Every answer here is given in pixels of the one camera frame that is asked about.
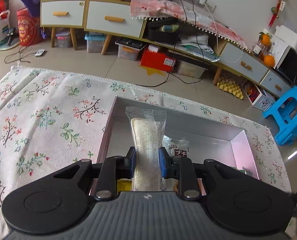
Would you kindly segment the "blue plastic stool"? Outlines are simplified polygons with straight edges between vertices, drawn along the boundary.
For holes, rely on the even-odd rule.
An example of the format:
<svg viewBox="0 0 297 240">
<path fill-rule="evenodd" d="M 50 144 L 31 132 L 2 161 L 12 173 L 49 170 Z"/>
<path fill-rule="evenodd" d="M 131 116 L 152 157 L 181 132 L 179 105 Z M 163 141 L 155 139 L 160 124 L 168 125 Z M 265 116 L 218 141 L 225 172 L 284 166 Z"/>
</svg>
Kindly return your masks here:
<svg viewBox="0 0 297 240">
<path fill-rule="evenodd" d="M 274 136 L 276 143 L 280 146 L 292 144 L 297 139 L 297 86 L 263 112 L 264 118 L 270 115 L 279 127 L 279 132 Z"/>
</svg>

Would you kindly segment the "upper orange fruit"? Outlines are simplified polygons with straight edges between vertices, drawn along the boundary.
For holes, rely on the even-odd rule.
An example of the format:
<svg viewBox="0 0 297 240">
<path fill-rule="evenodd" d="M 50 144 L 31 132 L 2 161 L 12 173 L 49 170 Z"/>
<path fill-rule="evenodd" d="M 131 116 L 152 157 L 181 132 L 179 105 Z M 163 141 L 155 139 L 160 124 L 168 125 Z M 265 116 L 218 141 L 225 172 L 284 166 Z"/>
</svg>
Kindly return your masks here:
<svg viewBox="0 0 297 240">
<path fill-rule="evenodd" d="M 259 33 L 259 41 L 261 44 L 263 44 L 264 46 L 268 47 L 271 45 L 271 38 L 270 35 L 268 33 L 264 33 L 264 32 L 260 32 Z"/>
</svg>

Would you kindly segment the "pink floral cabinet cloth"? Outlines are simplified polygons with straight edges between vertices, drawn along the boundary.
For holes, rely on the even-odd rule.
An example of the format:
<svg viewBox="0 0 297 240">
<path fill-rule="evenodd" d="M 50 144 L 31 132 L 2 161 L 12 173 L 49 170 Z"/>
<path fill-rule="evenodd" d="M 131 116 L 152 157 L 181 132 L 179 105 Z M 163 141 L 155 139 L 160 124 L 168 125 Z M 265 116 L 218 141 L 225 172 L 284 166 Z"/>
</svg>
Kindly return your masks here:
<svg viewBox="0 0 297 240">
<path fill-rule="evenodd" d="M 206 16 L 175 2 L 167 0 L 131 0 L 130 14 L 132 18 L 142 19 L 173 17 L 203 31 L 213 33 L 219 38 L 237 44 L 247 52 L 251 51 L 243 38 L 230 27 L 226 27 L 224 24 L 216 21 L 212 16 Z"/>
</svg>

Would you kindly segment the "white microwave oven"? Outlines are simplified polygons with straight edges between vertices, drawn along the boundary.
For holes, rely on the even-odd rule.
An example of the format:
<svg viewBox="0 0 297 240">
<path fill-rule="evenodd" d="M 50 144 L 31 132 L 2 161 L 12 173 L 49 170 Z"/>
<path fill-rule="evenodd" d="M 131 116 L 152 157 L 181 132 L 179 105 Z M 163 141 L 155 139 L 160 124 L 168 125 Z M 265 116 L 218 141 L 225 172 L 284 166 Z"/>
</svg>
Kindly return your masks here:
<svg viewBox="0 0 297 240">
<path fill-rule="evenodd" d="M 275 71 L 285 80 L 297 85 L 297 33 L 284 25 L 271 35 L 270 54 L 274 56 Z"/>
</svg>

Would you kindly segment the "clear bin with keyboard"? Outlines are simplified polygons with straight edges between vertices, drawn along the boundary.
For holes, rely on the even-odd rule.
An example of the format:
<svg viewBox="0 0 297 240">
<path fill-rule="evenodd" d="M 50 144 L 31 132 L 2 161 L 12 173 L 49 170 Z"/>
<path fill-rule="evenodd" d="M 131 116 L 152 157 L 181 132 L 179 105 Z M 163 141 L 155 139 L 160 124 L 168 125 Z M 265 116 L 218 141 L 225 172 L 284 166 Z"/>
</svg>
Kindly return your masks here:
<svg viewBox="0 0 297 240">
<path fill-rule="evenodd" d="M 145 48 L 146 43 L 131 38 L 121 37 L 115 41 L 118 46 L 117 57 L 136 61 L 139 53 Z"/>
</svg>

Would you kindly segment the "red festive bag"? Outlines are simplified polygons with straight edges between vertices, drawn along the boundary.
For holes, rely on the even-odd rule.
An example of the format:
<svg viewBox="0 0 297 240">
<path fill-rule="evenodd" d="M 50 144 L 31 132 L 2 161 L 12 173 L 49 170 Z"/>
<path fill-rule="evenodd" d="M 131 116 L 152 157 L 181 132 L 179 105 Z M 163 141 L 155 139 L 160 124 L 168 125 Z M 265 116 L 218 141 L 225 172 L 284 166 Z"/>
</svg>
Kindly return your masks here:
<svg viewBox="0 0 297 240">
<path fill-rule="evenodd" d="M 40 18 L 32 17 L 27 8 L 17 11 L 17 23 L 20 45 L 28 47 L 42 41 Z"/>
</svg>

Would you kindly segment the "red cardboard box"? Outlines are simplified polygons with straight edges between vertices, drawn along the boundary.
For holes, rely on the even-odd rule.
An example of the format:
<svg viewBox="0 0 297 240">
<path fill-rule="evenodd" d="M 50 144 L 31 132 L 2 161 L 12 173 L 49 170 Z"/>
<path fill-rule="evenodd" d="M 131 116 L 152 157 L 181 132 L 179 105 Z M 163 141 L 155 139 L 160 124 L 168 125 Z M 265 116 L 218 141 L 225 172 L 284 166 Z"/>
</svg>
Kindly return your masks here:
<svg viewBox="0 0 297 240">
<path fill-rule="evenodd" d="M 161 70 L 163 72 L 171 72 L 176 64 L 176 59 L 167 56 L 165 53 L 158 51 L 150 51 L 145 49 L 140 65 L 143 67 L 148 67 L 156 70 Z"/>
</svg>

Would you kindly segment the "pink cardboard box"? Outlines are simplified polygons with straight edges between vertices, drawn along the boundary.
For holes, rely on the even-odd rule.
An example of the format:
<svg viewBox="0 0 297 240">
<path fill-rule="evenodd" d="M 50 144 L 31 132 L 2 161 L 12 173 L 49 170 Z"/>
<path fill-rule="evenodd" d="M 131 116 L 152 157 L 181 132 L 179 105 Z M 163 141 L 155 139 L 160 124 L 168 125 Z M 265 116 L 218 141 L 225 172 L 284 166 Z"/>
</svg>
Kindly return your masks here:
<svg viewBox="0 0 297 240">
<path fill-rule="evenodd" d="M 158 148 L 185 155 L 193 163 L 214 159 L 255 179 L 259 178 L 246 132 L 235 126 L 171 108 L 116 97 L 109 111 L 97 163 L 137 151 L 134 191 L 172 191 L 174 179 L 163 179 Z"/>
</svg>

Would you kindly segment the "white chocolate cookie packet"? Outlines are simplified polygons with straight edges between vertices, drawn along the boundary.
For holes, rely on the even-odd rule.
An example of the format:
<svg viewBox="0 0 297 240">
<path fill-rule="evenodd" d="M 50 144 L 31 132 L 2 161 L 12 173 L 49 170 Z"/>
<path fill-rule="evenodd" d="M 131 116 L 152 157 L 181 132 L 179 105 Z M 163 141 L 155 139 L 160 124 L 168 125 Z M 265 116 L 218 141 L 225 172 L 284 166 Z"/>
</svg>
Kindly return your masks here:
<svg viewBox="0 0 297 240">
<path fill-rule="evenodd" d="M 166 148 L 170 156 L 188 157 L 190 142 L 185 139 L 174 139 L 163 136 L 162 146 Z"/>
</svg>

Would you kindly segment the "blue lid storage bin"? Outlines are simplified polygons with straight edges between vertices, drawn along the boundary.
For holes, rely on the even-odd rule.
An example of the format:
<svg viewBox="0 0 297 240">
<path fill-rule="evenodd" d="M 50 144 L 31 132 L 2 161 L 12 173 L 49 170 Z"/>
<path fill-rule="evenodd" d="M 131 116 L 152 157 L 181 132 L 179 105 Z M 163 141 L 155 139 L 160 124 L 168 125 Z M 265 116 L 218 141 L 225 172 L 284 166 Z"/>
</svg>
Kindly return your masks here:
<svg viewBox="0 0 297 240">
<path fill-rule="evenodd" d="M 100 53 L 102 51 L 106 35 L 101 33 L 85 33 L 86 50 L 88 53 Z"/>
</svg>

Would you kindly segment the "clear wafer snack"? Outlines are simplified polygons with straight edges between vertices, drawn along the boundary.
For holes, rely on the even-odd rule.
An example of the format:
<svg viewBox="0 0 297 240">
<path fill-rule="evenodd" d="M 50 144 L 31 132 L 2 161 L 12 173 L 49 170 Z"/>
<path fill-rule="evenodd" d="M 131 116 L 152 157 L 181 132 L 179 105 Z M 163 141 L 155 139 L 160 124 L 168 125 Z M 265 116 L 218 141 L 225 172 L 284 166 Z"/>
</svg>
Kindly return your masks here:
<svg viewBox="0 0 297 240">
<path fill-rule="evenodd" d="M 163 142 L 167 112 L 126 107 L 125 113 L 130 121 L 136 151 L 133 191 L 163 191 L 159 148 Z"/>
</svg>

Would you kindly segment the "lower orange fruit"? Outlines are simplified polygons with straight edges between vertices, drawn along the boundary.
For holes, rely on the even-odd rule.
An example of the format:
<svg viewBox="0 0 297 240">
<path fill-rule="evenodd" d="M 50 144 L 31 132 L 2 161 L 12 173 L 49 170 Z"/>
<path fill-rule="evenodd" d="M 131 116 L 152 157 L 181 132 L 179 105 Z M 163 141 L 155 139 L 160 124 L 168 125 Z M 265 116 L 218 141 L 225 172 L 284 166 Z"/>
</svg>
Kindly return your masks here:
<svg viewBox="0 0 297 240">
<path fill-rule="evenodd" d="M 263 63 L 268 68 L 273 68 L 276 65 L 275 58 L 273 55 L 263 56 Z"/>
</svg>

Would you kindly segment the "yellow biscuit packet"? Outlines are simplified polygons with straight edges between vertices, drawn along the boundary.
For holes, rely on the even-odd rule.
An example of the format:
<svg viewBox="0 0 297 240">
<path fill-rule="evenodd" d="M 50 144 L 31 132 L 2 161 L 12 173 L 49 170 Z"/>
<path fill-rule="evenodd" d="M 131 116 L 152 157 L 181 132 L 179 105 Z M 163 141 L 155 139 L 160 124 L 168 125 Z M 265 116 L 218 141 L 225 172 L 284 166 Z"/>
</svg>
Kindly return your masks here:
<svg viewBox="0 0 297 240">
<path fill-rule="evenodd" d="M 116 185 L 117 193 L 121 191 L 132 191 L 132 181 L 130 179 L 119 179 Z"/>
</svg>

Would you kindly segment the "black storage basket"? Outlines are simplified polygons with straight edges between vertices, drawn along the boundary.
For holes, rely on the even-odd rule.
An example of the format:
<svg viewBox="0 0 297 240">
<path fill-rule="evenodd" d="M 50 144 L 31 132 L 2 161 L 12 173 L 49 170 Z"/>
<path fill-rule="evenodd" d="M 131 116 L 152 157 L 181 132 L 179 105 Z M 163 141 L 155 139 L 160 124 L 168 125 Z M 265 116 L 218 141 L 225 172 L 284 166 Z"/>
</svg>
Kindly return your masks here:
<svg viewBox="0 0 297 240">
<path fill-rule="evenodd" d="M 147 24 L 147 39 L 158 43 L 174 45 L 179 41 L 180 24 L 177 18 L 163 18 L 149 21 Z"/>
</svg>

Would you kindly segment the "orange fruit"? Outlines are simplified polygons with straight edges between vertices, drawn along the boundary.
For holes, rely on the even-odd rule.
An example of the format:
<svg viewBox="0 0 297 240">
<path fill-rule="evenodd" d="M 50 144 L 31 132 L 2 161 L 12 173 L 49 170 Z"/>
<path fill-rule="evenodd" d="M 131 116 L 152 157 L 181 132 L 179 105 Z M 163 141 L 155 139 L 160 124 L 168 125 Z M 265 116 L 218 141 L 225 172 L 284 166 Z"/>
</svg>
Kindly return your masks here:
<svg viewBox="0 0 297 240">
<path fill-rule="evenodd" d="M 270 35 L 268 33 L 264 33 L 264 32 L 260 32 L 259 33 L 259 41 L 261 44 L 263 44 L 264 46 L 268 47 L 271 45 L 271 38 Z"/>
<path fill-rule="evenodd" d="M 273 55 L 263 56 L 263 63 L 268 68 L 273 68 L 276 65 L 275 58 Z"/>
</svg>

